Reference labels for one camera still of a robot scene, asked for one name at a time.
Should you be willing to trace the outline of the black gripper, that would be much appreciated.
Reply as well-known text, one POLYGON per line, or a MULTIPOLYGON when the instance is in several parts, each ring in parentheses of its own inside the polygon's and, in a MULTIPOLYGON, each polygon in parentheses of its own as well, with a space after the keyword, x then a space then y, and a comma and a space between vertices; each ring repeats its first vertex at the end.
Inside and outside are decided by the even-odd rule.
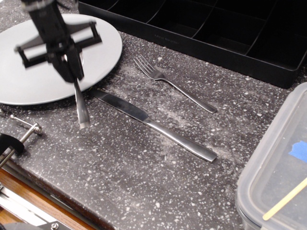
POLYGON ((24 66, 28 68, 47 61, 66 82, 74 83, 74 79, 82 80, 84 78, 82 49, 102 42, 95 27, 96 22, 67 24, 56 4, 23 4, 22 8, 29 13, 38 31, 37 37, 15 48, 24 66), (91 29, 92 37, 75 42, 72 35, 87 28, 91 29), (45 54, 26 57, 25 50, 43 44, 46 45, 45 54))

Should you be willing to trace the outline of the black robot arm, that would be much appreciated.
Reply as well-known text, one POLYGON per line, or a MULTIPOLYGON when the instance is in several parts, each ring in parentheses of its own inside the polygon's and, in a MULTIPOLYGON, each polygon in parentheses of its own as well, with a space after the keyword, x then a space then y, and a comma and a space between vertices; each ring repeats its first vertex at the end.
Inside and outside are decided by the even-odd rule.
POLYGON ((56 0, 23 0, 21 3, 38 31, 37 37, 15 48, 24 66, 28 68, 46 61, 53 65, 66 82, 74 83, 82 80, 84 78, 82 49, 102 42, 95 27, 96 22, 65 23, 56 0), (71 35, 87 28, 91 29, 93 36, 75 42, 71 35), (46 45, 46 53, 32 58, 26 57, 24 54, 26 49, 42 44, 46 45))

